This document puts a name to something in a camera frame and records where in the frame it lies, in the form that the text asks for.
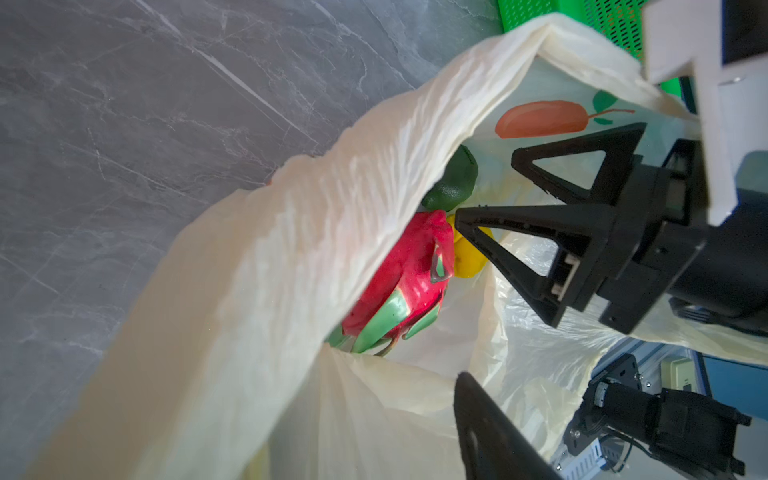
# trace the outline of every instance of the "avocado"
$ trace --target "avocado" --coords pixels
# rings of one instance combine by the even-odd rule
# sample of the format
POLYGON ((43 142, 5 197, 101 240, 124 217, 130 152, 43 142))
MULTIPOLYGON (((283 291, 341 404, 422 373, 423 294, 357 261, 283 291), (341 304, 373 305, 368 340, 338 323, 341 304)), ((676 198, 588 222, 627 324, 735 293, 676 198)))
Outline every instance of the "avocado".
POLYGON ((467 147, 459 145, 445 166, 442 178, 422 199, 422 206, 430 212, 449 212, 472 195, 477 179, 478 164, 475 157, 467 147))

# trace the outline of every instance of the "white plastic bag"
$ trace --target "white plastic bag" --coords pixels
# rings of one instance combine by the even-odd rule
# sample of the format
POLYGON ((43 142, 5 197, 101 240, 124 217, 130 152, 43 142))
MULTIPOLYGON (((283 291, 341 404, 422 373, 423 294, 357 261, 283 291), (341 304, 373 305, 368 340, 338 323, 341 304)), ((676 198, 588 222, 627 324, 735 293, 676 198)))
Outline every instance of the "white plastic bag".
MULTIPOLYGON (((633 58, 548 15, 373 108, 325 156, 293 157, 271 186, 211 207, 176 239, 31 476, 226 480, 261 451, 274 478, 462 478, 452 414, 460 369, 550 455, 589 372, 621 338, 594 320, 599 299, 551 329, 487 266, 451 280, 438 321, 387 359, 322 341, 462 142, 480 166, 467 204, 552 202, 509 167, 509 149, 565 136, 502 141, 488 128, 510 104, 572 94, 588 105, 597 90, 636 109, 616 125, 648 122, 649 159, 695 134, 633 58)), ((501 239, 534 265, 551 255, 539 240, 501 239)), ((712 341, 701 326, 654 315, 640 338, 768 363, 759 340, 726 331, 712 341)))

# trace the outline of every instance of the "lemon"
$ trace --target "lemon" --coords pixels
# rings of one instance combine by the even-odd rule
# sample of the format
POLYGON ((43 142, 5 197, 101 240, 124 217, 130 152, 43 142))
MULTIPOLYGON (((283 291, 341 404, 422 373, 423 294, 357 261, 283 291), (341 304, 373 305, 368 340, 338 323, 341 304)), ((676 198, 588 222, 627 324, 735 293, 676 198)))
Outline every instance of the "lemon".
MULTIPOLYGON (((461 278, 472 278, 482 270, 482 267, 488 262, 485 255, 480 253, 480 250, 476 249, 469 240, 465 239, 454 225, 455 215, 448 217, 448 223, 451 224, 453 229, 453 253, 455 256, 453 263, 453 274, 461 278)), ((486 235, 493 238, 493 233, 490 228, 480 227, 480 230, 485 232, 486 235)))

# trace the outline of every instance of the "marble surface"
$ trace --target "marble surface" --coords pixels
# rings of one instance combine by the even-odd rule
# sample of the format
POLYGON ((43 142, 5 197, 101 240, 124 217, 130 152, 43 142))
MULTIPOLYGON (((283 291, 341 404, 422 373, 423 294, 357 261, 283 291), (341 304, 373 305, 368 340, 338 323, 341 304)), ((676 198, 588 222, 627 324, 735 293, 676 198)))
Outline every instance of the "marble surface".
POLYGON ((495 0, 0 0, 0 476, 178 231, 501 32, 495 0))

